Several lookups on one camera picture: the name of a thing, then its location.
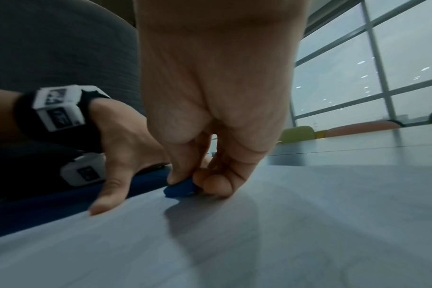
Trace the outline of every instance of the tabletop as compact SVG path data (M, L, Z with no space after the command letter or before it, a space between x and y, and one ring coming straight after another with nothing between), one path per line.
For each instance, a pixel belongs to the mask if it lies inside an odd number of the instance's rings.
M0 288L432 288L432 167L258 167L0 238Z
M432 166L432 125L282 144L261 165Z

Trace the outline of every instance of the glass window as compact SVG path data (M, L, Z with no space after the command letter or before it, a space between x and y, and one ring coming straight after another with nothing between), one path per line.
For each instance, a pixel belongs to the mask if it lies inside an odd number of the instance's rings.
M347 33L363 26L363 14L360 5L355 6L319 30L306 36L298 48L297 60L316 52L325 45L343 37Z
M366 102L343 109L297 119L298 126L311 126L315 131L363 123L376 120L387 120L388 113L383 99Z
M432 113L432 86L392 97L396 117L403 123L428 120Z
M381 92L366 33L295 68L295 115Z
M377 26L375 33L390 89L432 79L432 0Z
M371 20L405 4L409 0L365 0Z

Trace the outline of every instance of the person's left hand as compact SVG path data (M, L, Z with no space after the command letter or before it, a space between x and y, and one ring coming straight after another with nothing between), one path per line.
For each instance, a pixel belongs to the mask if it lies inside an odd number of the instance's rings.
M90 214L96 215L115 208L126 199L132 177L137 172L170 160L148 132L146 118L132 107L100 98L91 102L89 111L100 131L106 156L106 180L89 208Z

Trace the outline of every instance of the small blue clay piece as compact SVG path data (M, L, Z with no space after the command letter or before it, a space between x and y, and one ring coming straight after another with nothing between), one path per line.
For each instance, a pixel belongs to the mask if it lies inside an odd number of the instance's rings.
M164 189L164 194L167 198L184 197L197 192L198 186L192 182L192 178L188 178L178 184L168 186Z

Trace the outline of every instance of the sky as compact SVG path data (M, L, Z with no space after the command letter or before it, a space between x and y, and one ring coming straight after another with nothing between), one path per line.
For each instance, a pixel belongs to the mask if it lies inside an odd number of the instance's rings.
M375 19L407 0L366 0ZM304 38L297 60L364 24L360 5ZM432 79L432 0L375 27L389 89ZM331 107L381 92L367 33L298 66L292 101L296 115ZM410 119L432 112L432 87L393 96L397 115ZM387 117L383 99L298 119L315 130Z

